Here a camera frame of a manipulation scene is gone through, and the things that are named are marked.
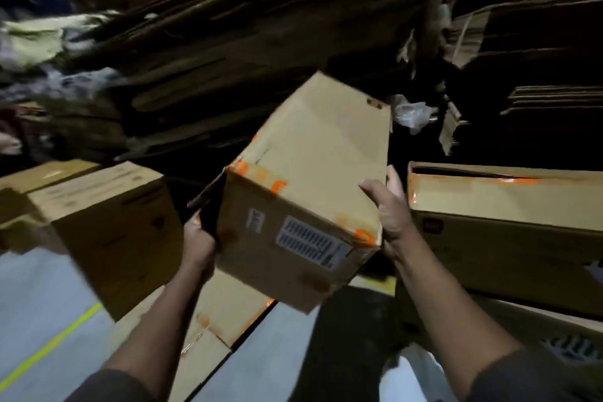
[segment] yellow floor line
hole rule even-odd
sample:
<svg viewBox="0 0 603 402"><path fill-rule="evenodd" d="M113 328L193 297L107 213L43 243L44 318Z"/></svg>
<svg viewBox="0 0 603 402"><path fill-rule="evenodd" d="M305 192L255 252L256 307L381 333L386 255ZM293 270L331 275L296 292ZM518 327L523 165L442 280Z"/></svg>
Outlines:
<svg viewBox="0 0 603 402"><path fill-rule="evenodd" d="M0 383L0 392L4 391L11 384L13 384L15 381L17 381L17 379L21 375L23 375L31 366L33 366L36 362L43 359L48 353L50 353L52 350L54 350L57 347L57 345L64 340L65 337L67 337L69 334L71 334L71 332L73 332L74 330L78 329L82 323L84 323L88 319L90 319L101 308L102 308L102 305L100 303L92 306L92 308L90 308L86 313L82 314L78 319L76 319L75 322L71 326L69 326L67 329L65 329L63 332L61 332L59 335L57 335L52 340L50 340L50 342L47 343L44 346L44 348L42 348L40 351L35 353L33 356L31 356L25 362L23 362L23 364L19 365L19 367L16 368L11 373L11 375L9 375L6 379L4 379Z"/></svg>

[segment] dark sleeve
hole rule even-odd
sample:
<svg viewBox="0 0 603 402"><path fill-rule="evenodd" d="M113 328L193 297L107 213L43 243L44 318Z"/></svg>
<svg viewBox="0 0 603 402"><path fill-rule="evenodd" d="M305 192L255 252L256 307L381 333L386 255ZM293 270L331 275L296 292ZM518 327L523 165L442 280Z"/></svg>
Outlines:
<svg viewBox="0 0 603 402"><path fill-rule="evenodd" d="M547 350L523 349L482 371L468 402L601 402L603 396Z"/></svg>
<svg viewBox="0 0 603 402"><path fill-rule="evenodd" d="M120 370L103 369L90 375L65 402L155 402L147 389Z"/></svg>

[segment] small white sticker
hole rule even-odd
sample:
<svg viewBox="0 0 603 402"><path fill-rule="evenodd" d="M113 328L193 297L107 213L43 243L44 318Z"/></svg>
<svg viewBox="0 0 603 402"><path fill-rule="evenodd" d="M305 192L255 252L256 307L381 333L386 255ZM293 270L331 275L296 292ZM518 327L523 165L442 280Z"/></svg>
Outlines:
<svg viewBox="0 0 603 402"><path fill-rule="evenodd" d="M247 224L245 225L245 227L259 234L262 231L264 219L266 219L266 215L264 215L261 211L250 208L249 215L247 215Z"/></svg>
<svg viewBox="0 0 603 402"><path fill-rule="evenodd" d="M590 264L584 264L584 267L586 267L586 270L588 270L599 283L603 284L603 259L591 262Z"/></svg>
<svg viewBox="0 0 603 402"><path fill-rule="evenodd" d="M335 269L351 250L347 243L292 216L285 219L276 243L328 270Z"/></svg>
<svg viewBox="0 0 603 402"><path fill-rule="evenodd" d="M603 362L603 357L595 345L586 337L566 336L562 339L543 340L542 344L568 365L590 365Z"/></svg>

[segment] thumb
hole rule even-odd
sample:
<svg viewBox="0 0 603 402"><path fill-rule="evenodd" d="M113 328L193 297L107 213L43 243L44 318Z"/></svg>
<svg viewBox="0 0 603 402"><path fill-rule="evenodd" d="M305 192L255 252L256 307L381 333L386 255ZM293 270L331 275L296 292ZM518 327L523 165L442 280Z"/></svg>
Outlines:
<svg viewBox="0 0 603 402"><path fill-rule="evenodd" d="M360 183L360 189L371 199L378 207L386 204L395 198L394 194L388 190L381 181L363 180Z"/></svg>

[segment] box top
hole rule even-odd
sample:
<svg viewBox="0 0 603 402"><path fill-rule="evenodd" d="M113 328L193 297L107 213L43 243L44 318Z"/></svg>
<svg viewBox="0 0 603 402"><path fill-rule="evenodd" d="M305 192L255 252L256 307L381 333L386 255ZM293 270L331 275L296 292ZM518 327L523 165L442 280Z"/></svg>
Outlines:
<svg viewBox="0 0 603 402"><path fill-rule="evenodd" d="M412 210L603 231L603 172L414 163Z"/></svg>
<svg viewBox="0 0 603 402"><path fill-rule="evenodd" d="M73 177L85 175L99 168L97 163L81 159L64 162L52 161L0 178L0 187L10 187L17 192L26 194Z"/></svg>
<svg viewBox="0 0 603 402"><path fill-rule="evenodd" d="M258 131L231 173L374 245L377 208L358 187L385 182L389 106L317 72Z"/></svg>
<svg viewBox="0 0 603 402"><path fill-rule="evenodd" d="M49 221L55 221L161 177L154 170L124 162L32 192L29 198Z"/></svg>

